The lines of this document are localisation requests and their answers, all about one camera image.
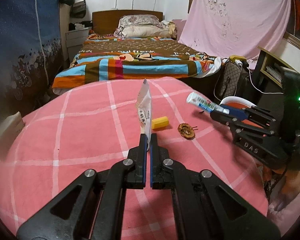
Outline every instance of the white tube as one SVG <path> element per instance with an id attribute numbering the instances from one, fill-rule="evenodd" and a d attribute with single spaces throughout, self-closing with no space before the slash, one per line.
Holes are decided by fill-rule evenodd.
<path id="1" fill-rule="evenodd" d="M 193 104 L 193 105 L 203 109 L 204 111 L 207 111 L 208 113 L 212 112 L 213 110 L 222 112 L 224 114 L 229 114 L 229 112 L 230 112 L 229 109 L 225 109 L 225 108 L 211 102 L 210 100 L 206 100 L 202 96 L 198 95 L 195 92 L 192 92 L 189 94 L 186 102 Z"/>

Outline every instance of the paper packet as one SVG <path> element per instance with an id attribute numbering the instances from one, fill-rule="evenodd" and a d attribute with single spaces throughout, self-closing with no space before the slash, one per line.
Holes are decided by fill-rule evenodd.
<path id="1" fill-rule="evenodd" d="M 137 97 L 136 108 L 138 109 L 138 117 L 140 121 L 140 132 L 145 133 L 148 138 L 148 147 L 151 139 L 151 95 L 149 90 L 149 83 L 144 79 L 142 87 Z"/>

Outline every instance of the striped blanket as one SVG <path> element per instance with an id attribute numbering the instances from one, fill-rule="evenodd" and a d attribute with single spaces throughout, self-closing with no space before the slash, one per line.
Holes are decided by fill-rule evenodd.
<path id="1" fill-rule="evenodd" d="M 92 34 L 70 68 L 55 77 L 52 88 L 66 91 L 113 79 L 192 77 L 211 69 L 214 59 L 172 39 L 119 39 Z"/>

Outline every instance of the bedspread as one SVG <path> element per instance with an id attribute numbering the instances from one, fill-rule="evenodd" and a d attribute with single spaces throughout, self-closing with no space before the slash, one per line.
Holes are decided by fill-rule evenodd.
<path id="1" fill-rule="evenodd" d="M 55 77 L 52 88 L 65 90 L 113 79 L 192 77 L 210 70 L 214 59 L 172 39 L 119 39 L 92 34 L 70 68 Z"/>
<path id="2" fill-rule="evenodd" d="M 188 169 L 209 169 L 262 214 L 268 202 L 250 155 L 234 146 L 229 128 L 186 104 L 193 89 L 170 78 L 148 80 L 152 116 L 170 125 L 157 131 L 158 144 Z M 102 171 L 127 157 L 139 143 L 135 108 L 142 80 L 94 82 L 74 88 L 24 117 L 26 124 L 5 162 L 0 162 L 0 218 L 16 233 L 87 169 Z M 178 125 L 198 126 L 195 139 Z M 146 188 L 127 190 L 122 239 L 176 239 L 170 190 L 152 190 L 147 158 Z"/>

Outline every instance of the dried mushroom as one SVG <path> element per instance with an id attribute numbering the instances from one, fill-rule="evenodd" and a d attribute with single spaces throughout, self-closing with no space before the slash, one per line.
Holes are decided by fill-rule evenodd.
<path id="1" fill-rule="evenodd" d="M 181 136 L 186 138 L 186 139 L 192 139 L 195 136 L 194 130 L 187 123 L 179 124 L 178 131 L 181 134 Z"/>

